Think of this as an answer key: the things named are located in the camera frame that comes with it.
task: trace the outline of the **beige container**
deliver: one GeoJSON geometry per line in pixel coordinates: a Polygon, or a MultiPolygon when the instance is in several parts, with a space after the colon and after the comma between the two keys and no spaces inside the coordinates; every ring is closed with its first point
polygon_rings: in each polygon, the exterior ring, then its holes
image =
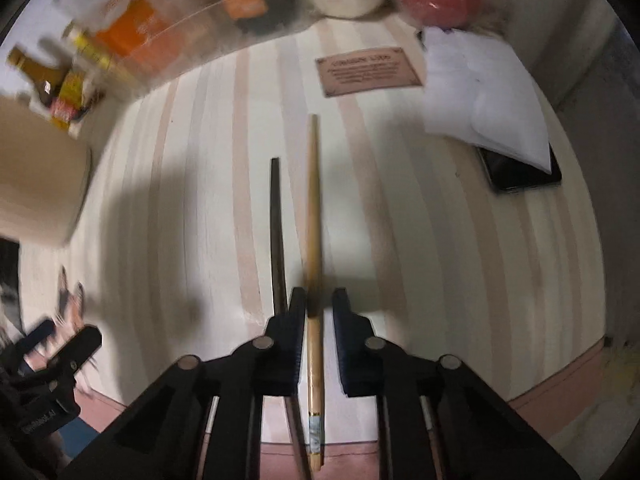
{"type": "Polygon", "coordinates": [[[43,117],[0,96],[0,235],[61,246],[86,192],[91,153],[43,117]]]}

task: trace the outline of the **chopstick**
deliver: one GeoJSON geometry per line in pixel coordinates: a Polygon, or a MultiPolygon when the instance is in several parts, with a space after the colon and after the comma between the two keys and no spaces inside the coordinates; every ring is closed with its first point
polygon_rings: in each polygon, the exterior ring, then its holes
{"type": "Polygon", "coordinates": [[[305,281],[308,294],[306,358],[309,403],[309,464],[320,471],[324,463],[324,361],[322,355],[322,225],[320,205],[319,118],[309,116],[308,205],[306,216],[305,281]]]}
{"type": "MultiPolygon", "coordinates": [[[[282,206],[280,199],[280,159],[271,159],[270,189],[270,234],[271,234],[271,285],[273,288],[273,313],[287,311],[287,285],[284,272],[284,242],[282,240],[282,206]]],[[[302,480],[311,480],[309,462],[306,458],[305,431],[300,415],[298,396],[285,397],[285,411],[289,426],[289,437],[293,455],[302,480]]]]}

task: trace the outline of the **smartphone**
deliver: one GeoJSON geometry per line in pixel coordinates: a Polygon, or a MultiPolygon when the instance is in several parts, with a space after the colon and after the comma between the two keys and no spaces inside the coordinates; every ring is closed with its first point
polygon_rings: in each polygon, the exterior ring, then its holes
{"type": "Polygon", "coordinates": [[[489,183],[497,192],[513,193],[524,189],[557,186],[562,181],[562,172],[551,146],[549,146],[551,174],[500,153],[490,152],[484,148],[477,148],[477,150],[489,183]]]}

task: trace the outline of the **bottle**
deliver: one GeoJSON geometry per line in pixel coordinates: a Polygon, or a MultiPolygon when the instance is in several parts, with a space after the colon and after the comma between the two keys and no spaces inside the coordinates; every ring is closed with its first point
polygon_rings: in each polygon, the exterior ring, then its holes
{"type": "Polygon", "coordinates": [[[31,59],[18,47],[9,53],[7,62],[21,70],[31,80],[42,105],[45,108],[51,108],[53,101],[60,94],[69,69],[44,66],[31,59]]]}

